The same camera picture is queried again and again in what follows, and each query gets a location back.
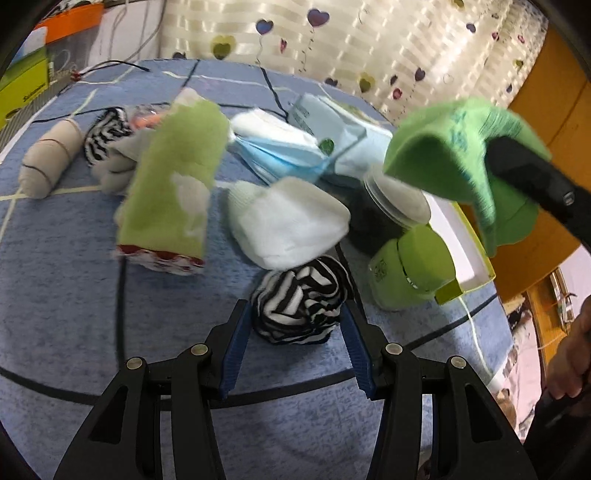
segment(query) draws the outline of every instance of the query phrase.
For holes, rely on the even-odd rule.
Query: black and white striped sock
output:
[[[346,269],[328,255],[287,271],[271,271],[252,295],[253,327],[275,344],[324,343],[353,298]]]

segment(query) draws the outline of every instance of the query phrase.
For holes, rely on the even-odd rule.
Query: blue table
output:
[[[213,325],[227,320],[237,299],[249,297],[263,272],[229,233],[223,188],[213,193],[203,275],[121,268],[111,257],[112,216],[120,199],[98,191],[82,156],[56,194],[44,200],[15,195],[26,150],[59,117],[81,106],[76,120],[88,128],[109,106],[171,102],[185,82],[220,103],[228,116],[258,106],[283,118],[308,92],[355,105],[386,125],[362,99],[259,67],[203,60],[188,78],[193,60],[142,65],[151,71],[114,66],[69,88],[40,113],[0,165],[5,224],[0,233],[0,420],[42,479],[52,478],[96,396],[124,359],[171,358],[204,340]],[[230,154],[216,178],[261,183]],[[369,321],[380,325],[390,341],[440,361],[463,355],[488,382],[491,375],[480,360],[476,336],[487,369],[495,372],[504,364],[512,339],[493,284],[465,296],[473,325],[458,301],[387,313],[373,305],[367,257],[347,240],[342,248]],[[213,411],[228,479],[365,478],[381,402],[368,401],[357,389],[350,367],[339,330],[327,344],[307,346],[272,346],[252,335],[233,394],[280,388],[284,398]],[[425,449],[431,441],[430,414],[426,397]],[[165,477],[173,478],[169,422],[170,413],[163,413],[163,465]]]

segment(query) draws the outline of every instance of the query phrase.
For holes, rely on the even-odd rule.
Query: green container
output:
[[[427,225],[388,241],[369,262],[369,284],[378,306],[401,310],[431,300],[456,278],[445,242]]]

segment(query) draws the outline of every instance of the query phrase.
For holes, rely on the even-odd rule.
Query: lime green sock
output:
[[[521,117],[469,98],[409,115],[390,142],[384,172],[433,195],[472,205],[492,257],[498,245],[524,239],[538,215],[537,205],[486,171],[486,142],[503,136],[551,158]]]

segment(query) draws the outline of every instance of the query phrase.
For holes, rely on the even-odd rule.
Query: screw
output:
[[[455,356],[452,358],[452,365],[456,368],[464,368],[466,361],[461,356]]]
[[[197,345],[193,345],[191,347],[191,353],[193,355],[205,355],[207,353],[209,349],[207,348],[207,345],[205,345],[205,343],[198,343]]]
[[[130,370],[137,370],[139,367],[142,366],[142,359],[138,357],[133,357],[127,360],[127,368]]]
[[[568,192],[562,200],[567,207],[570,207],[574,203],[574,192]]]
[[[402,353],[402,346],[397,343],[389,343],[386,345],[386,351],[390,355],[400,355]]]

